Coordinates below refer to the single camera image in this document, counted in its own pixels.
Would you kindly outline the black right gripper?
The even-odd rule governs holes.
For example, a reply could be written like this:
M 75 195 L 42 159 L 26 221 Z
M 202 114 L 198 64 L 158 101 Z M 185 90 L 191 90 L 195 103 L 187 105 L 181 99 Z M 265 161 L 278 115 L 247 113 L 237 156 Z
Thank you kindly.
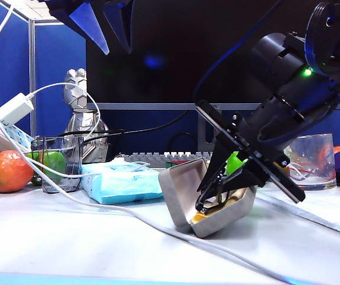
M 235 113 L 231 121 L 205 100 L 197 102 L 196 109 L 219 131 L 209 167 L 197 188 L 196 210 L 220 209 L 231 192 L 263 187 L 267 181 L 273 181 L 294 202 L 305 199 L 304 191 L 281 171 L 289 163 L 283 150 L 297 136 L 297 131 L 282 125 L 290 118 L 283 104 L 271 99 L 246 118 Z

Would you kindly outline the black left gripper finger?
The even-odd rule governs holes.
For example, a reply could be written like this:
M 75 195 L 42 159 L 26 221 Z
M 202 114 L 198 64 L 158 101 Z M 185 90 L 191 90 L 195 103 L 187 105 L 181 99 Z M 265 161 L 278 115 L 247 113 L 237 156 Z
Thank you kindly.
M 49 1 L 49 13 L 85 39 L 93 41 L 105 55 L 109 53 L 90 1 Z
M 131 53 L 131 25 L 134 1 L 106 1 L 103 14 L 114 35 L 127 53 Z

